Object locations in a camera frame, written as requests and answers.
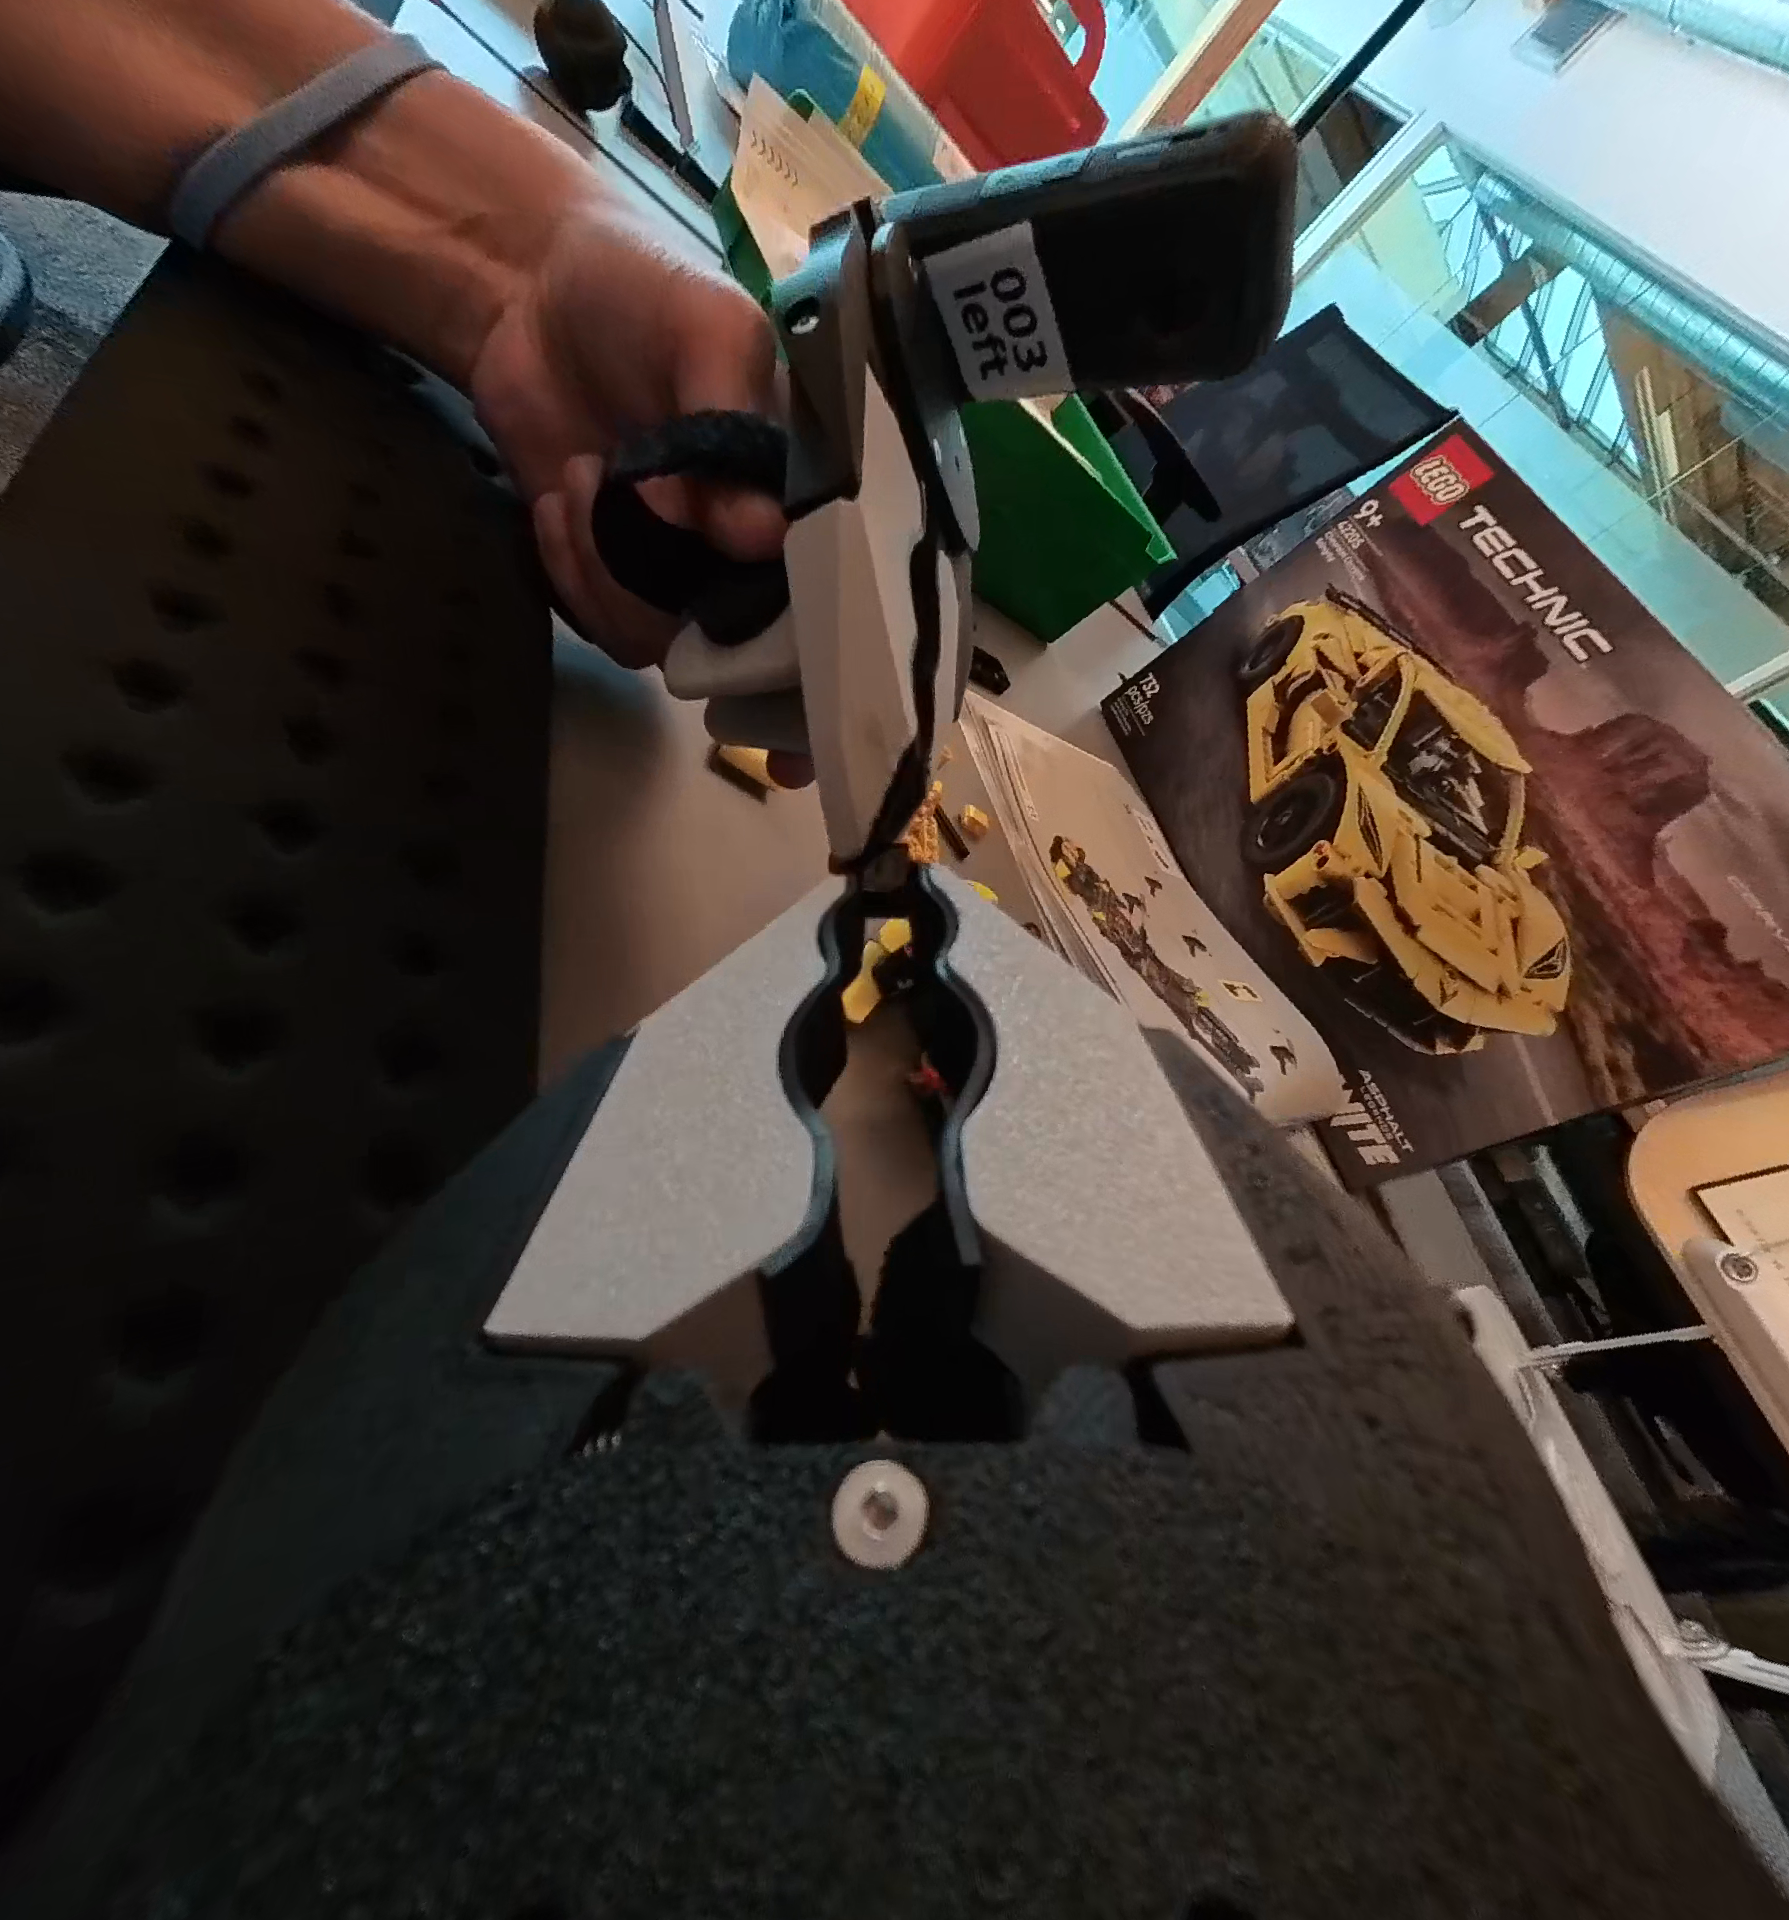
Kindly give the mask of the lego car chassis model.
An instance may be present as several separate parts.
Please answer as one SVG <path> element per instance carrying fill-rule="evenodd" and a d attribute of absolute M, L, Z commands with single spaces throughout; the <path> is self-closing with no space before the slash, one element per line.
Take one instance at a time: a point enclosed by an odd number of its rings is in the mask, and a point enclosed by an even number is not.
<path fill-rule="evenodd" d="M 854 969 L 838 1001 L 846 1067 L 878 1025 L 893 1018 L 906 1025 L 903 1089 L 936 1131 L 977 1094 L 984 1043 L 974 994 L 951 966 L 955 931 L 949 898 L 930 869 L 914 867 L 885 893 L 885 911 L 867 913 Z"/>

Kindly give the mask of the green plastic bin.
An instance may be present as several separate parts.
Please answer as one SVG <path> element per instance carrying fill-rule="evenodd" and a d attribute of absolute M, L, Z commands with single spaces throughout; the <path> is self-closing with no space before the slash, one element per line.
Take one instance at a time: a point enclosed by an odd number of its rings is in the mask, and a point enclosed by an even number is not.
<path fill-rule="evenodd" d="M 784 102 L 836 131 L 804 94 Z M 880 174 L 845 145 L 856 185 L 880 185 Z M 732 172 L 711 213 L 737 284 L 769 306 L 776 274 L 741 220 Z M 974 591 L 1031 637 L 1040 642 L 1068 637 L 1172 558 L 1169 540 L 1078 398 L 971 404 L 961 409 L 961 425 L 978 499 Z"/>

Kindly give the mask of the yellow toy car set box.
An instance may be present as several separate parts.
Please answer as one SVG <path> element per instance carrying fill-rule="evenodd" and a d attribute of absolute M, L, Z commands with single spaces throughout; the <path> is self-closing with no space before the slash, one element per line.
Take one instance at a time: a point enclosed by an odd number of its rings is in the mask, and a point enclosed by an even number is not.
<path fill-rule="evenodd" d="M 1789 752 L 1466 420 L 1100 713 L 1343 1185 L 1789 1060 Z"/>

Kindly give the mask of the pale air duct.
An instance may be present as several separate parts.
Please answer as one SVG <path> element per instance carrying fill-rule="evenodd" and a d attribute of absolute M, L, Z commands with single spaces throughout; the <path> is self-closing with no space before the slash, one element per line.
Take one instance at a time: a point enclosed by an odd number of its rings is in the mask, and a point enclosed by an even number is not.
<path fill-rule="evenodd" d="M 1579 274 L 1621 318 L 1673 347 L 1745 406 L 1789 423 L 1789 342 L 1662 268 L 1632 258 L 1596 229 L 1579 226 L 1516 180 L 1480 170 L 1478 210 L 1528 240 L 1530 251 Z"/>

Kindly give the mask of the white document stand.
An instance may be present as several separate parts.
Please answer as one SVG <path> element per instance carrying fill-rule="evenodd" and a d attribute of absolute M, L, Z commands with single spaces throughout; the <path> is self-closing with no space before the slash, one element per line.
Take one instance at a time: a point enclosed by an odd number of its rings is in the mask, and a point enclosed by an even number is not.
<path fill-rule="evenodd" d="M 1789 1904 L 1789 1826 L 1716 1692 L 1716 1682 L 1728 1680 L 1789 1706 L 1789 1661 L 1738 1645 L 1670 1607 L 1557 1398 L 1560 1365 L 1596 1355 L 1601 1345 L 1530 1347 L 1485 1286 L 1454 1289 L 1451 1308 L 1547 1470 L 1655 1713 Z"/>

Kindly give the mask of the open instruction booklet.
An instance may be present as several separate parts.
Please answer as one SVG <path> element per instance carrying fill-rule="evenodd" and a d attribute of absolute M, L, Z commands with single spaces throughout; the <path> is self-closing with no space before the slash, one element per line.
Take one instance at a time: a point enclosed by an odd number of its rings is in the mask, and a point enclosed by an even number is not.
<path fill-rule="evenodd" d="M 959 878 L 1141 1025 L 1179 1029 L 1276 1126 L 1339 1115 L 1334 1052 L 1196 893 L 1119 767 L 971 689 L 933 778 L 994 819 L 969 858 L 943 858 Z"/>

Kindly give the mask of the light blue plastic bag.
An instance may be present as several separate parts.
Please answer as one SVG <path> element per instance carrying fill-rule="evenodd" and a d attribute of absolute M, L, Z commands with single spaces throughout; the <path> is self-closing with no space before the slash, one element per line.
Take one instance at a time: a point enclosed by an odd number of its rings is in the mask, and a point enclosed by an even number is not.
<path fill-rule="evenodd" d="M 804 94 L 891 187 L 977 170 L 841 2 L 737 2 L 726 63 L 739 87 L 760 78 L 782 100 Z"/>

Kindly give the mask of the person's left hand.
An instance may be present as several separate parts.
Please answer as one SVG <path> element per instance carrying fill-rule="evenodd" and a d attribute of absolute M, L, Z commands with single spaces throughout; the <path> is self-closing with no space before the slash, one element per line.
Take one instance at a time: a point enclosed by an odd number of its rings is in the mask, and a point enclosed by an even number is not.
<path fill-rule="evenodd" d="M 772 330 L 737 284 L 568 180 L 542 206 L 499 206 L 465 233 L 467 395 L 529 506 L 546 580 L 576 637 L 622 667 L 655 667 L 679 620 L 599 559 L 604 468 L 691 413 L 772 413 Z"/>

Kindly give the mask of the black dimpled pad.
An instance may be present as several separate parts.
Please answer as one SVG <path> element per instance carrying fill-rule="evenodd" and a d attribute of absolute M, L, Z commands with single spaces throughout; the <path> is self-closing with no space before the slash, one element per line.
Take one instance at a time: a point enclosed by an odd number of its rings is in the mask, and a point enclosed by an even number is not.
<path fill-rule="evenodd" d="M 0 1852 L 304 1330 L 533 1094 L 548 709 L 492 453 L 162 258 L 0 499 Z"/>

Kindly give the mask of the white cardboard sheet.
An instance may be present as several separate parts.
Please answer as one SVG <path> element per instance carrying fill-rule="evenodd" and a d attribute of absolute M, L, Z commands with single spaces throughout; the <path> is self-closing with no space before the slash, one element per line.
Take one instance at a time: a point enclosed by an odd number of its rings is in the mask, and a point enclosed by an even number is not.
<path fill-rule="evenodd" d="M 849 151 L 836 131 L 798 115 L 765 78 L 747 82 L 732 192 L 772 274 L 798 268 L 812 230 L 861 197 Z"/>

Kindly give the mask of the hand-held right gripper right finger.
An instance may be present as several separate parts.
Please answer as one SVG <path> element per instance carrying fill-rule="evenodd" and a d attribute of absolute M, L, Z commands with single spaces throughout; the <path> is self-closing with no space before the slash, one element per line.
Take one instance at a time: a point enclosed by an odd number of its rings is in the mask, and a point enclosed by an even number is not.
<path fill-rule="evenodd" d="M 1292 1308 L 1171 1062 L 1133 1014 L 951 873 L 936 971 L 974 1056 L 942 1136 L 972 1328 L 1004 1362 L 1149 1362 L 1283 1343 Z"/>

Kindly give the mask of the pile of yellow lego pieces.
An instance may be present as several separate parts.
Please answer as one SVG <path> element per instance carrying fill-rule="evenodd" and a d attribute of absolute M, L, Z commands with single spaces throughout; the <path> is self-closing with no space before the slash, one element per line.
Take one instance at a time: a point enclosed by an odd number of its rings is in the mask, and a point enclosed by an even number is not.
<path fill-rule="evenodd" d="M 708 747 L 708 769 L 757 798 L 784 792 L 788 786 L 771 772 L 771 758 L 758 747 Z M 901 844 L 912 862 L 969 858 L 974 844 L 990 832 L 990 814 L 974 800 L 954 800 L 947 782 L 930 781 L 922 803 L 908 817 Z"/>

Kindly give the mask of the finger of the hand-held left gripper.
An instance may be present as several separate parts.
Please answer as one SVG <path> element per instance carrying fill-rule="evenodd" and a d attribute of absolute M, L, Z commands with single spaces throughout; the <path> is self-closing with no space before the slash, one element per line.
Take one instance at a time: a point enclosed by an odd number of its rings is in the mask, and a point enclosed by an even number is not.
<path fill-rule="evenodd" d="M 969 556 L 926 540 L 910 559 L 914 640 L 906 673 L 912 694 L 912 727 L 891 789 L 893 837 L 906 830 L 927 798 L 942 749 L 949 743 L 969 671 Z"/>
<path fill-rule="evenodd" d="M 788 523 L 784 578 L 813 786 L 833 862 L 894 836 L 882 814 L 926 736 L 918 601 L 933 598 L 927 499 L 878 374 L 863 376 L 861 482 Z"/>

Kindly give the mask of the person's left forearm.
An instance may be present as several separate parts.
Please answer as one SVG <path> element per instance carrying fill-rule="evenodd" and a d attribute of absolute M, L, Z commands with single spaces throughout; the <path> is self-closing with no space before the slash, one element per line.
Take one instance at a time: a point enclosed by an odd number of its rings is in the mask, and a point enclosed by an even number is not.
<path fill-rule="evenodd" d="M 520 121 L 345 3 L 0 3 L 0 160 L 181 235 L 187 172 L 288 98 L 390 84 L 243 183 L 203 245 L 465 382 L 517 285 Z"/>

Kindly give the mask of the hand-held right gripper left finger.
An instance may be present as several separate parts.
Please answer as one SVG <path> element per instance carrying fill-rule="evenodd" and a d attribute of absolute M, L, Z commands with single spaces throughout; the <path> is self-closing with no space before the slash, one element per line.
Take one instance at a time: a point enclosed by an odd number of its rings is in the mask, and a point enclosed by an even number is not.
<path fill-rule="evenodd" d="M 762 1286 L 836 1198 L 845 1060 L 826 878 L 628 1036 L 481 1322 L 501 1353 L 772 1362 Z"/>

